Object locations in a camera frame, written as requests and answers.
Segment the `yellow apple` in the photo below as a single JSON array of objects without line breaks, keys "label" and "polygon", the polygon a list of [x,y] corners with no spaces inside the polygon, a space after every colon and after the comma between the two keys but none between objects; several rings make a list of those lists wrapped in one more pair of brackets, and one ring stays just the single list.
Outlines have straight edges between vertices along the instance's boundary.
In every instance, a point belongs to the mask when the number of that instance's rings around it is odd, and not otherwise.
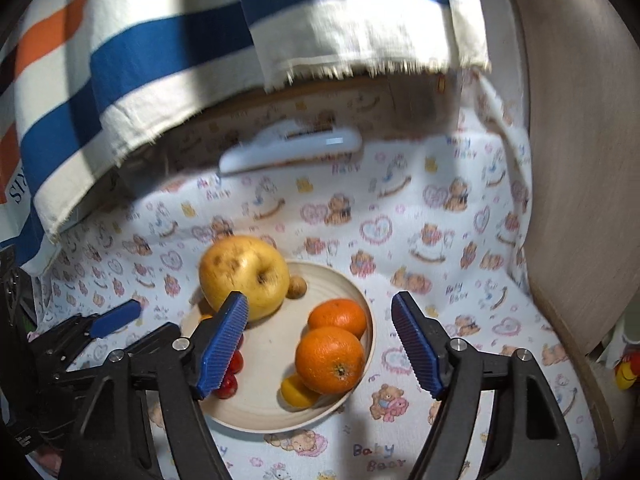
[{"label": "yellow apple", "polygon": [[200,260],[200,286],[218,311],[230,292],[242,292],[249,321],[275,312],[289,288],[289,267],[282,255],[258,238],[229,236],[214,243]]}]

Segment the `beige plate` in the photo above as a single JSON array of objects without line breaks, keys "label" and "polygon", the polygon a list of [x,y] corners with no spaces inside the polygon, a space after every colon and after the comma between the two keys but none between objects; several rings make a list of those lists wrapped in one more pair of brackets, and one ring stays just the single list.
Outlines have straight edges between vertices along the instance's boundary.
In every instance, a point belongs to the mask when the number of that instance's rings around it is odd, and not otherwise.
[{"label": "beige plate", "polygon": [[[341,396],[322,396],[311,408],[293,411],[279,394],[280,382],[294,370],[293,357],[306,319],[316,305],[331,298],[350,298],[367,315],[367,331],[361,339],[366,355],[364,373],[373,357],[376,329],[366,298],[341,273],[329,267],[287,261],[292,275],[302,276],[307,283],[300,300],[285,300],[271,317],[244,332],[242,357],[244,369],[237,375],[238,392],[231,399],[210,396],[201,402],[202,411],[214,420],[247,433],[279,433],[306,426],[335,411],[351,392]],[[182,322],[182,332],[190,336],[200,320],[200,307],[194,307]]]}]

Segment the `metal screw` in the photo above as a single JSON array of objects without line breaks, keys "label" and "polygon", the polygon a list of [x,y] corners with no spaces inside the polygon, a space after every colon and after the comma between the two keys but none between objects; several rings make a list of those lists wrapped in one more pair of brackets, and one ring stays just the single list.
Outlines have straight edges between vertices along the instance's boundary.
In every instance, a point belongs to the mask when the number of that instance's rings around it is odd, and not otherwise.
[{"label": "metal screw", "polygon": [[189,344],[190,342],[187,338],[179,337],[173,343],[171,343],[171,346],[174,350],[186,350],[187,348],[189,348]]},{"label": "metal screw", "polygon": [[516,355],[521,361],[531,361],[533,359],[533,354],[526,348],[518,348]]},{"label": "metal screw", "polygon": [[117,349],[109,352],[107,359],[112,363],[117,363],[118,361],[122,360],[123,357],[124,357],[124,352],[120,349]]},{"label": "metal screw", "polygon": [[452,339],[450,344],[451,344],[451,348],[453,348],[458,352],[465,351],[466,347],[468,346],[466,344],[466,341],[464,339],[460,339],[459,337]]}]

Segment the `lemon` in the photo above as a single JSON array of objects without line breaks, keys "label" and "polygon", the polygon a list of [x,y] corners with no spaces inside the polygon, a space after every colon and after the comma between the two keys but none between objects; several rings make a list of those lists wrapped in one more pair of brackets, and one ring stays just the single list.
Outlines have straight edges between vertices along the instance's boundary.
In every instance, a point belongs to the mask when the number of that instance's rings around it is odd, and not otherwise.
[{"label": "lemon", "polygon": [[280,385],[282,398],[294,408],[304,410],[313,406],[320,394],[307,388],[298,374],[293,374],[282,381]]}]

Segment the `plate rim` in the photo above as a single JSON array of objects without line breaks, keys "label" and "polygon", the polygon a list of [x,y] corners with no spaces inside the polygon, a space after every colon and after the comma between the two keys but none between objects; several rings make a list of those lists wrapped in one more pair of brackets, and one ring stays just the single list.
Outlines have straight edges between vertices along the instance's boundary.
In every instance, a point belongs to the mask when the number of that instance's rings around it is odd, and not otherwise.
[{"label": "plate rim", "polygon": [[[303,428],[305,426],[311,426],[313,424],[316,424],[319,420],[325,418],[326,416],[331,415],[333,412],[335,412],[338,408],[340,408],[340,406],[342,406],[348,399],[349,397],[351,397],[351,395],[353,395],[354,391],[356,390],[356,388],[358,386],[360,386],[360,384],[362,383],[362,380],[364,379],[364,376],[366,375],[367,371],[369,370],[369,367],[373,361],[373,356],[375,354],[375,349],[376,349],[376,318],[373,315],[373,310],[371,308],[371,304],[369,303],[369,298],[367,298],[366,294],[364,294],[364,292],[360,289],[360,287],[353,282],[353,280],[351,280],[347,275],[345,275],[343,272],[340,272],[339,270],[334,269],[333,267],[329,267],[327,265],[323,265],[323,264],[318,264],[316,262],[309,262],[306,260],[298,260],[295,258],[285,258],[285,262],[287,263],[287,267],[289,266],[289,264],[299,264],[299,265],[304,265],[304,266],[313,266],[313,267],[320,267],[321,269],[324,270],[328,270],[329,272],[333,272],[335,274],[339,274],[343,279],[345,279],[347,282],[349,282],[361,295],[361,297],[364,298],[364,303],[367,306],[367,309],[369,311],[369,317],[371,318],[371,348],[369,350],[369,355],[367,357],[367,360],[365,361],[364,364],[364,369],[362,371],[362,377],[360,378],[360,380],[358,381],[358,383],[348,392],[344,393],[339,399],[337,399],[333,404],[331,404],[329,407],[327,407],[324,411],[322,411],[321,413],[318,413],[316,416],[313,416],[312,418],[310,418],[309,420],[306,420],[305,422],[299,422],[297,424],[293,424],[292,426],[286,426],[284,428],[276,428],[276,429],[272,429],[272,430],[249,430],[247,428],[241,428],[239,426],[234,426],[233,424],[229,424],[228,422],[223,422],[222,420],[219,420],[217,417],[210,415],[209,413],[207,413],[205,410],[202,410],[202,414],[205,416],[208,416],[211,420],[214,420],[217,424],[220,424],[220,426],[224,426],[225,428],[229,428],[230,430],[235,430],[235,431],[239,431],[240,433],[250,433],[250,434],[273,434],[273,433],[286,433],[288,431],[295,431],[295,430],[299,430],[300,428]],[[192,294],[192,297],[196,294],[198,288],[196,289],[196,291]],[[187,313],[187,315],[183,318],[185,319],[194,308],[197,308],[198,304],[194,304],[191,308],[191,310],[189,311],[189,313]]]}]

